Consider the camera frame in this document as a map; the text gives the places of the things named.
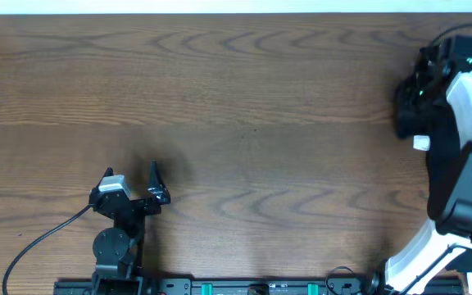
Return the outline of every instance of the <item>wooden surface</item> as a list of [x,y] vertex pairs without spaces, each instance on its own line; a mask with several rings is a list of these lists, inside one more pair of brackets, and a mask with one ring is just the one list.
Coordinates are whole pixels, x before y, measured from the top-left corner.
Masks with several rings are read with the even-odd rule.
[[[0,16],[0,288],[112,166],[156,158],[173,202],[145,266],[197,277],[368,271],[426,218],[392,93],[472,15]],[[96,213],[40,243],[11,294],[88,278]]]

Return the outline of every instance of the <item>white wall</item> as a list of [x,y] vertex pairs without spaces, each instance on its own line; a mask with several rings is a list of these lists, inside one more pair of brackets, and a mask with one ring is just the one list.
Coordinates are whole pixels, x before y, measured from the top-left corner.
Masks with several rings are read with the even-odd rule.
[[0,14],[472,12],[472,0],[0,0]]

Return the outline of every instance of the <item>tabletop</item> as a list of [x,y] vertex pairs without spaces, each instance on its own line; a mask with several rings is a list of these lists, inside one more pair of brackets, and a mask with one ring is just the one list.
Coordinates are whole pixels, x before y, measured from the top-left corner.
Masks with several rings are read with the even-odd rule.
[[[427,218],[424,153],[393,130],[421,46],[472,14],[0,16],[0,293],[26,245],[110,166],[172,197],[143,264],[197,278],[359,273]],[[27,253],[11,294],[93,272],[88,212]]]

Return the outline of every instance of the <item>white tag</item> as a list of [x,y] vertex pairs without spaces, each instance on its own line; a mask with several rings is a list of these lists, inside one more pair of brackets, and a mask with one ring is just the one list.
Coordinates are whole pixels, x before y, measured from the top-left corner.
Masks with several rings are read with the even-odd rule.
[[419,151],[428,151],[431,146],[431,139],[427,135],[415,135],[413,138],[413,148]]

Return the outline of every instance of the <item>wooden table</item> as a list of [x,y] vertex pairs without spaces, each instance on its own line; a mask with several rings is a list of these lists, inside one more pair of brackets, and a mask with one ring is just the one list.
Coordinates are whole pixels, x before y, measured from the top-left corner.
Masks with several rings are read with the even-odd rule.
[[[420,46],[472,15],[0,16],[0,293],[28,243],[111,166],[160,162],[172,204],[145,266],[197,277],[369,271],[426,218],[424,154],[392,94]],[[111,222],[31,250],[11,294],[88,278]]]

